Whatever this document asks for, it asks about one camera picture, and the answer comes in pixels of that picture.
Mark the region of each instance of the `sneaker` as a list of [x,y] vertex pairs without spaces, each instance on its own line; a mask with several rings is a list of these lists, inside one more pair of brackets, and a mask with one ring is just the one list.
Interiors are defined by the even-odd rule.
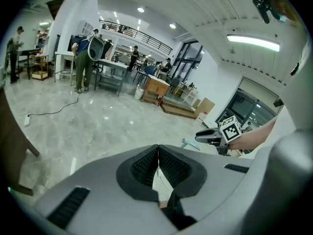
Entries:
[[75,87],[74,91],[77,92],[78,94],[80,94],[80,93],[82,93],[82,88]]

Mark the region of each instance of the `black cable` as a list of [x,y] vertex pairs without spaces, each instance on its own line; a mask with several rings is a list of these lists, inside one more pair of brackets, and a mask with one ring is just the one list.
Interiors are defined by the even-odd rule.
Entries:
[[27,114],[27,116],[28,116],[28,117],[29,117],[30,115],[40,115],[40,116],[42,116],[42,115],[46,115],[46,114],[52,115],[52,114],[59,113],[60,111],[62,111],[62,109],[63,109],[64,107],[69,106],[69,105],[71,105],[71,104],[76,104],[76,103],[78,102],[78,98],[79,98],[79,96],[80,96],[80,94],[78,94],[78,97],[77,97],[76,102],[74,102],[74,103],[70,103],[70,104],[67,104],[67,105],[63,106],[63,107],[62,107],[59,111],[57,111],[57,112],[52,112],[52,113],[42,113],[42,114],[35,114],[35,113],[31,113],[31,114]]

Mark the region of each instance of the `wooden platform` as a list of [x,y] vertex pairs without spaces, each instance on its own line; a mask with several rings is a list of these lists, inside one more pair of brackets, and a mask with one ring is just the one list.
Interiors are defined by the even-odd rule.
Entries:
[[167,114],[172,114],[172,115],[176,115],[176,116],[180,116],[184,118],[191,118],[191,119],[197,118],[196,115],[194,114],[194,111],[191,108],[188,109],[187,107],[176,105],[169,101],[163,101],[160,106],[162,110]]

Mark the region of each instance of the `ceiling light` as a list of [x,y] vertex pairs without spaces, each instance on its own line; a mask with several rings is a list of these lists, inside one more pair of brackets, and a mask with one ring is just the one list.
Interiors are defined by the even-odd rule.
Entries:
[[261,47],[265,47],[276,52],[279,52],[279,44],[270,42],[268,40],[263,40],[255,37],[248,37],[248,36],[240,36],[240,35],[227,35],[227,38],[231,42],[238,42],[250,45],[257,45]]

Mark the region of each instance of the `railing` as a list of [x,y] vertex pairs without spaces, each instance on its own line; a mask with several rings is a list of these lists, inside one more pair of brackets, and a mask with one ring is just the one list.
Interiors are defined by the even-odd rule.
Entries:
[[100,22],[100,28],[101,29],[117,31],[117,32],[124,34],[126,36],[136,38],[138,40],[141,40],[141,41],[147,43],[150,46],[153,46],[153,47],[159,49],[160,51],[164,52],[167,55],[169,55],[172,51],[172,48],[170,48],[169,46],[165,45],[164,43],[160,42],[159,40],[141,32],[139,30],[135,30],[135,29],[130,28],[128,26],[118,24],[118,23],[116,24],[116,23],[109,22],[109,21],[99,20],[99,22]]

